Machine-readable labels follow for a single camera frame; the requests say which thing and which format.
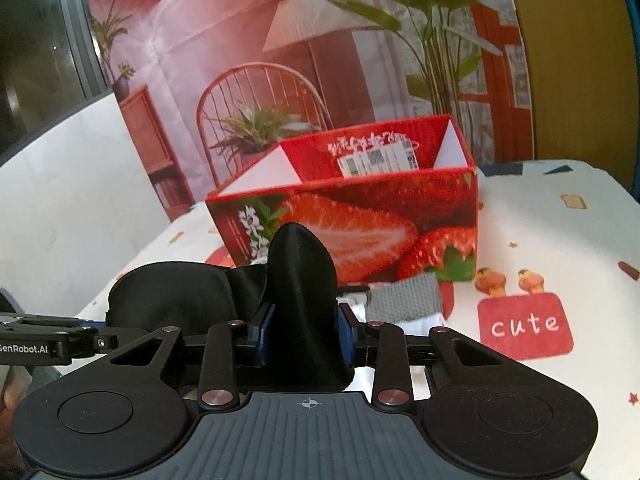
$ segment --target white table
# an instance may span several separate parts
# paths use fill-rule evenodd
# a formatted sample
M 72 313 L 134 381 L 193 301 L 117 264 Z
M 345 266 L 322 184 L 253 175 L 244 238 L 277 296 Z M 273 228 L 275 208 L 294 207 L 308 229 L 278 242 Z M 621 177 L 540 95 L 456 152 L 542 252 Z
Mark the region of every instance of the white table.
M 563 164 L 573 171 L 543 174 Z M 640 403 L 629 400 L 631 393 L 640 394 L 640 283 L 621 272 L 618 262 L 640 267 L 640 206 L 608 174 L 574 161 L 527 163 L 522 176 L 479 175 L 479 186 L 484 208 L 478 267 L 504 273 L 507 294 L 524 294 L 517 273 L 534 270 L 564 307 L 573 350 L 526 364 L 579 391 L 595 408 L 600 429 L 584 474 L 591 480 L 638 480 Z M 563 194 L 582 197 L 587 209 L 568 208 Z M 222 246 L 213 227 L 198 204 L 122 272 L 156 261 L 203 262 Z M 114 282 L 78 317 L 103 320 Z M 454 292 L 448 325 L 479 340 L 478 303 L 487 296 L 473 283 L 457 283 Z M 414 378 L 418 396 L 427 396 L 424 380 Z M 366 386 L 366 372 L 359 380 Z

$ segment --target cartoon duck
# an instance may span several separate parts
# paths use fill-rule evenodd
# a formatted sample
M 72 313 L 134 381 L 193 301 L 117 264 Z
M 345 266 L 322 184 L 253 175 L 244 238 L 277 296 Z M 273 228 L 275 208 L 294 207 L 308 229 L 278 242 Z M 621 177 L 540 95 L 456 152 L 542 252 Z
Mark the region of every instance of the cartoon duck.
M 504 287 L 507 284 L 506 276 L 489 267 L 483 267 L 476 272 L 476 289 L 489 296 L 506 296 Z
M 518 286 L 529 294 L 539 294 L 545 291 L 545 279 L 529 269 L 522 269 L 518 272 L 518 280 Z

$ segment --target crosshair symbol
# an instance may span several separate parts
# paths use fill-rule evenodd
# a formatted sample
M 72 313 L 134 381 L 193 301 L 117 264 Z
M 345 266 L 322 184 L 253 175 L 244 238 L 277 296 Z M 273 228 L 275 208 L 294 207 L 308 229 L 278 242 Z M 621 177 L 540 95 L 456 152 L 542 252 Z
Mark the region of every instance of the crosshair symbol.
M 317 400 L 309 397 L 308 399 L 305 399 L 302 402 L 299 402 L 298 404 L 302 404 L 306 409 L 310 410 L 311 408 L 316 407 L 318 404 L 322 404 L 322 402 L 318 402 Z

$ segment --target cardboard box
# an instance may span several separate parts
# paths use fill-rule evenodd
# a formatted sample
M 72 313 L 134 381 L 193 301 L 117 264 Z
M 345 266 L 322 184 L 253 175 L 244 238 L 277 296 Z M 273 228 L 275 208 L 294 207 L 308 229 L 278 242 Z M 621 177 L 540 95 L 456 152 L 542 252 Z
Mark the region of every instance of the cardboard box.
M 478 178 L 448 116 L 284 140 L 206 202 L 238 266 L 295 221 L 326 246 L 340 283 L 474 277 Z

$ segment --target black satin cloth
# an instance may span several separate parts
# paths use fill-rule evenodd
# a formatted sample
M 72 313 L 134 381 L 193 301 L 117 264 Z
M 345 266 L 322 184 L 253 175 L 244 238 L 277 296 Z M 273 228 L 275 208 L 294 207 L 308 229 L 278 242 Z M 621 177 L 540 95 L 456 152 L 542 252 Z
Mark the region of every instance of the black satin cloth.
M 353 369 L 340 352 L 336 293 L 328 251 L 308 229 L 288 223 L 270 243 L 268 264 L 160 262 L 132 270 L 111 289 L 107 325 L 175 325 L 185 336 L 203 335 L 216 323 L 249 321 L 267 302 L 275 306 L 269 365 L 258 382 L 281 391 L 339 391 L 351 383 Z

